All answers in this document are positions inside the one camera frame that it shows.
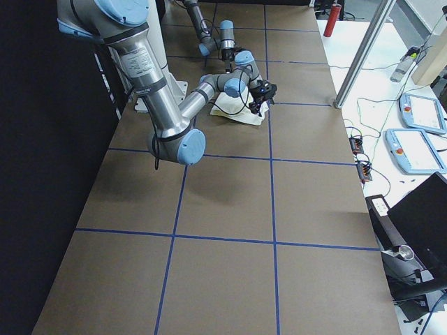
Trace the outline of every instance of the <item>industrial robot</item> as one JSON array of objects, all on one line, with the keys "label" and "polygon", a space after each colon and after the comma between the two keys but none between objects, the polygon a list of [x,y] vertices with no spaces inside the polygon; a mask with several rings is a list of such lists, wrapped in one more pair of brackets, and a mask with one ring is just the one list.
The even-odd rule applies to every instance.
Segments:
[{"label": "industrial robot", "polygon": [[248,87],[254,101],[247,106],[259,113],[265,101],[273,99],[277,87],[264,80],[249,50],[235,46],[233,23],[220,24],[215,38],[203,19],[196,0],[184,0],[199,38],[199,50],[207,56],[221,53],[225,73],[205,75],[180,103],[175,99],[172,78],[167,75],[163,40],[155,1],[148,0],[58,0],[60,32],[74,38],[105,44],[116,51],[134,94],[145,104],[153,130],[147,137],[149,152],[158,160],[182,165],[197,163],[205,152],[205,135],[191,120],[219,92],[233,98]]}]

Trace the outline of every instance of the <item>table surface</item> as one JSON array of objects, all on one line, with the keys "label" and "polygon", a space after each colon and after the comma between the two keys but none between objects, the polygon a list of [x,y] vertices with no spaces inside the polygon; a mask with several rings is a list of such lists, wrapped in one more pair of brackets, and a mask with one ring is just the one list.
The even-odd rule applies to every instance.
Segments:
[{"label": "table surface", "polygon": [[[399,334],[313,9],[201,6],[277,104],[259,127],[205,107],[205,157],[159,171],[147,115],[125,111],[34,334]],[[189,91],[223,70],[179,6],[162,30]]]},{"label": "table surface", "polygon": [[[326,21],[318,21],[318,28],[321,34],[326,57],[331,68],[332,79],[337,92],[346,77],[347,68],[353,61],[360,42],[368,28],[368,22],[337,22],[333,35],[330,38],[323,36]],[[399,106],[394,102],[373,103],[366,100],[359,100],[360,114],[357,101],[359,98],[368,98],[374,101],[385,99],[394,100],[398,97],[400,89],[403,87],[406,77],[400,83],[390,81],[390,76],[396,66],[382,69],[391,64],[397,63],[406,52],[406,46],[400,38],[392,23],[385,23],[379,37],[377,38],[369,56],[363,65],[363,69],[354,87],[349,94],[346,103],[342,107],[343,118],[346,126],[359,128],[363,135],[377,136],[377,132],[372,131],[360,124],[362,122],[375,129],[404,128],[399,117]],[[413,80],[409,78],[404,91],[417,89]],[[413,94],[436,98],[430,87],[423,87],[412,91]],[[430,140],[437,149],[447,148],[447,139],[429,135]],[[392,207],[399,202],[408,192],[415,189],[429,176],[427,175],[406,175],[396,166],[385,147],[383,136],[377,140],[372,137],[365,137],[363,142],[365,153],[372,159],[373,168],[383,173],[391,182],[391,190],[386,197],[388,204]],[[447,161],[447,154],[441,153],[441,158]],[[365,197],[377,194],[385,194],[388,191],[386,180],[375,172],[372,172],[373,181],[366,183],[363,193]],[[413,323],[403,323],[405,316],[400,308],[396,308],[396,313],[400,319],[400,327],[403,335],[412,335],[417,326],[417,321]],[[438,312],[430,320],[430,326],[425,334],[441,335],[447,329],[447,312]]]}]

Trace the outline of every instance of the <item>blue and white tablet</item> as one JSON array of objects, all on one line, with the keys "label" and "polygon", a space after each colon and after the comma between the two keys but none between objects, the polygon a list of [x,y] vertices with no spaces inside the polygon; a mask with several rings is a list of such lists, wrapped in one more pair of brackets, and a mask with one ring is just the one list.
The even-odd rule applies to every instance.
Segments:
[{"label": "blue and white tablet", "polygon": [[402,120],[408,127],[421,128],[433,134],[447,134],[443,108],[438,99],[402,94],[399,103]]},{"label": "blue and white tablet", "polygon": [[447,173],[447,165],[423,129],[388,129],[385,142],[404,173]]}]

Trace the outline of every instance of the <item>metal post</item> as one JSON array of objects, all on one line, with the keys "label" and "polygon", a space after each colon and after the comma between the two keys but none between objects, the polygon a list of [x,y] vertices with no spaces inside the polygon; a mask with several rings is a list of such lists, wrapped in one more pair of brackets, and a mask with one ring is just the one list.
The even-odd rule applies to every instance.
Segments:
[{"label": "metal post", "polygon": [[351,91],[352,86],[354,85],[354,82],[356,81],[357,76],[360,73],[360,70],[362,69],[362,66],[365,63],[366,58],[368,57],[368,54],[371,51],[371,48],[395,2],[396,0],[382,0],[377,8],[374,17],[369,24],[368,30],[366,31],[365,37],[363,38],[351,67],[349,68],[348,74],[343,81],[342,87],[335,98],[335,108],[342,108],[344,102],[346,101],[346,98],[348,97],[348,94]]}]

